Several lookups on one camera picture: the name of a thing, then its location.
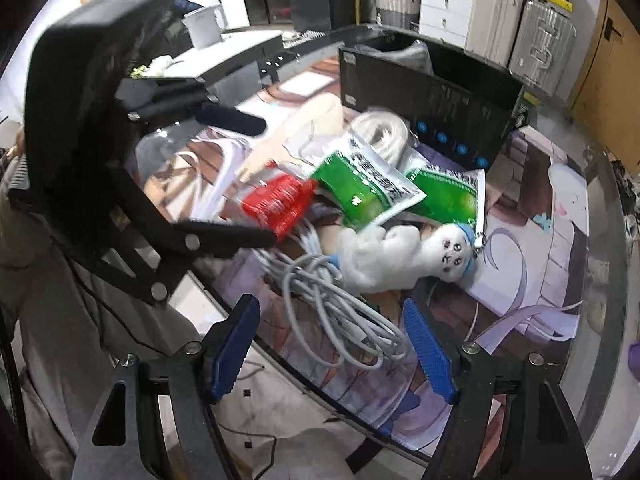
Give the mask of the red snack packet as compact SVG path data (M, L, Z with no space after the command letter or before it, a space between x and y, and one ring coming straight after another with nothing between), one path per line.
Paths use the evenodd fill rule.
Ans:
M310 207L318 182L270 160L246 182L239 198L242 214L283 240Z

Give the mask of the green medicine sachet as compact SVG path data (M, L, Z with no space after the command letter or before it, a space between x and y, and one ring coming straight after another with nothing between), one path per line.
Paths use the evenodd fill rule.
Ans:
M483 169L460 172L416 156L405 163L401 172L425 195L408 209L409 214L440 224L464 223L474 229L484 229L486 177Z
M332 146L311 177L340 206L345 226L382 226L426 197L356 133L343 134Z

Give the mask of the white plush toy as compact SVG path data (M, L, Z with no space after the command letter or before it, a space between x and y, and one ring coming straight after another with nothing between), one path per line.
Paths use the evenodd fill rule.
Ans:
M337 237L335 261L350 292L377 294L412 289L421 278L461 280L475 259L475 233L467 224L448 223L427 237L416 226L346 229Z

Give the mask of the white electric kettle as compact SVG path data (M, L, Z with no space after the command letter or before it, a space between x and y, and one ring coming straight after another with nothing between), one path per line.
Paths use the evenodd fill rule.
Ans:
M219 44L222 41L222 32L228 27L228 20L221 3L194 10L186 14L182 22L196 50L204 50Z

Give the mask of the anime printed table mat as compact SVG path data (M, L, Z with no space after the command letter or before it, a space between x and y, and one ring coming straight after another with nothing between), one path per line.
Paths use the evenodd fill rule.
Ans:
M249 292L268 350L357 422L433 452L449 385L426 377L408 292L494 356L563 365L582 313L587 183L537 130L515 131L490 168L465 171L418 140L388 87L341 92L322 55L251 89L255 67L218 87L265 119L255 139L217 127L157 130L140 146L142 188L171 221L280 226L279 244L205 261L226 304Z

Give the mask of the woven laundry basket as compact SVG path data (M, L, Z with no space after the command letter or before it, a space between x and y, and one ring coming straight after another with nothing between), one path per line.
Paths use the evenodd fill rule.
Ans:
M420 0L375 0L376 24L416 30Z

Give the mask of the black cardboard box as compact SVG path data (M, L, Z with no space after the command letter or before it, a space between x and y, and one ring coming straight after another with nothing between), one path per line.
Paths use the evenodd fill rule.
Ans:
M408 30L371 27L338 51L342 103L385 108L465 169L489 169L514 129L523 85L501 67Z

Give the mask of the beige suitcase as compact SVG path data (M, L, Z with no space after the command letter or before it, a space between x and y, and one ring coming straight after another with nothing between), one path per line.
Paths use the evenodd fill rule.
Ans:
M465 51L506 67L525 0L473 0Z

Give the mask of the wooden door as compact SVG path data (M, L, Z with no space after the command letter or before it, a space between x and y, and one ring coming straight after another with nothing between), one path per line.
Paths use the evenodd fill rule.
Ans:
M624 167L639 171L639 33L616 0L604 0L588 70L572 110Z

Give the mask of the silver suitcase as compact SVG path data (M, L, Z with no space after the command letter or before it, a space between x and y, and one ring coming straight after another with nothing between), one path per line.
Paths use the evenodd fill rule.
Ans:
M510 73L552 96L572 54L576 27L550 6L526 2L510 58Z

